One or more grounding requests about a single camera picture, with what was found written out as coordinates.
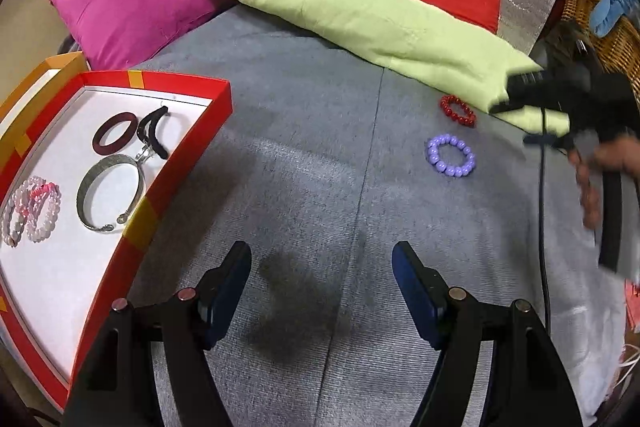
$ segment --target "person's hand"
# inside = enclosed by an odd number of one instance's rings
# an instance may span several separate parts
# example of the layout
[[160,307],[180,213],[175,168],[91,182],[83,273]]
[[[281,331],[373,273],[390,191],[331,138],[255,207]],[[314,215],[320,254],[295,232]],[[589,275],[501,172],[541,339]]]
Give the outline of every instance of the person's hand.
[[631,136],[621,136],[599,145],[592,158],[580,158],[577,150],[569,152],[569,162],[575,167],[575,180],[580,186],[580,204],[584,209],[583,223],[595,230],[601,221],[600,194],[589,184],[590,169],[601,171],[624,171],[640,178],[640,141]]

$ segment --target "screw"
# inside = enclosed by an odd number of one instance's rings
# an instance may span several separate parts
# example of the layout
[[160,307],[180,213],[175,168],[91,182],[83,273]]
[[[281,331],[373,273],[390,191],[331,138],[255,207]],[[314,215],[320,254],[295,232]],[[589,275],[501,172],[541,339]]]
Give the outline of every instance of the screw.
[[529,304],[525,299],[517,299],[516,308],[521,312],[527,313],[531,309],[531,304]]
[[178,299],[181,301],[190,301],[196,296],[196,290],[193,288],[182,288],[178,292]]
[[456,301],[462,301],[466,298],[466,292],[462,288],[453,286],[453,288],[449,290],[449,297],[455,299]]
[[115,299],[111,303],[111,309],[113,311],[115,311],[115,312],[121,312],[127,306],[129,306],[129,301],[127,301],[127,299],[125,299],[124,297],[120,297],[119,299]]

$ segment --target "blue cloth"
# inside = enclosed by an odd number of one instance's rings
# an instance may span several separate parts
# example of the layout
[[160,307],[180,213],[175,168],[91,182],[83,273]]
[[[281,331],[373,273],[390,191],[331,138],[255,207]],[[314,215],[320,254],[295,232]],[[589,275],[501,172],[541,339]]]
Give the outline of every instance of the blue cloth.
[[620,17],[629,15],[637,5],[638,0],[600,0],[589,17],[589,29],[597,37],[604,37]]

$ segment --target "black hair clip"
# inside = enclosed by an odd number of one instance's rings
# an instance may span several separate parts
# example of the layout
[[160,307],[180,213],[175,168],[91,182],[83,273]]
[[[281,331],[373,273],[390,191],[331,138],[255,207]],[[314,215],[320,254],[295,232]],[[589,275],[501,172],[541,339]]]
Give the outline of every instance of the black hair clip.
[[[163,105],[162,107],[156,109],[153,112],[150,112],[146,115],[145,118],[140,120],[138,124],[138,130],[136,131],[136,135],[138,139],[145,145],[151,147],[154,152],[160,156],[163,160],[169,158],[169,153],[162,146],[162,144],[156,138],[156,126],[158,126],[158,121],[169,112],[169,108]],[[145,127],[149,126],[149,131],[145,132]]]

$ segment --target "pink cushion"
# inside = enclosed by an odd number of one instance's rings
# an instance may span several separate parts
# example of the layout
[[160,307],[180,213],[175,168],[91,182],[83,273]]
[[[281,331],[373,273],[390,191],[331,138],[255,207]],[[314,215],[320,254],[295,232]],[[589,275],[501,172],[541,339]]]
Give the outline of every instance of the pink cushion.
[[125,70],[235,0],[50,0],[93,70]]

